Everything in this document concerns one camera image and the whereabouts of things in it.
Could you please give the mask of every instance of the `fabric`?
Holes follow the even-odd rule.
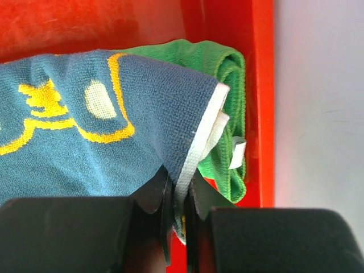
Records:
[[[162,164],[173,181],[191,180],[228,91],[200,72],[114,51],[2,64],[0,203],[127,196]]]
[[[241,53],[214,42],[204,41],[193,44],[186,40],[136,47],[121,52],[191,68],[213,76],[230,87],[224,104],[224,113],[230,119],[222,137],[220,137],[221,134],[210,137],[218,138],[218,144],[198,165],[198,169],[204,177],[215,180],[218,190],[228,200],[239,202],[246,192],[243,183],[245,161],[237,169],[229,169],[229,166],[233,157],[232,137],[245,136],[245,61]]]

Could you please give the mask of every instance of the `towel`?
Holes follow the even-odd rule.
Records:
[[[228,120],[228,91],[206,74],[114,51],[2,64],[0,204],[128,196],[164,165],[183,206],[215,121]]]
[[[246,192],[243,183],[245,160],[236,169],[229,169],[229,166],[233,158],[233,137],[244,138],[245,136],[245,61],[242,54],[233,48],[214,42],[190,43],[186,40],[136,47],[121,52],[194,69],[230,87],[223,108],[224,113],[229,116],[229,121],[225,128],[217,126],[224,129],[221,138],[221,132],[218,130],[214,130],[216,135],[210,136],[218,138],[218,144],[198,165],[198,169],[204,177],[215,180],[218,190],[228,200],[234,203],[239,202]]]

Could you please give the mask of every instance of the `blue towel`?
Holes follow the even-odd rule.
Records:
[[[0,65],[0,204],[127,196],[161,165],[177,183],[218,85],[200,72],[112,51]]]

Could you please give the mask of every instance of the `red container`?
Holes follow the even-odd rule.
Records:
[[[4,0],[0,10],[0,62],[180,38],[212,40],[241,51],[246,59],[247,193],[239,206],[273,206],[272,0]],[[185,259],[185,248],[175,239],[168,272],[186,272]]]

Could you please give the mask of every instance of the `white wall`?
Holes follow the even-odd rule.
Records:
[[[364,1],[275,1],[276,206],[330,208],[364,249]]]

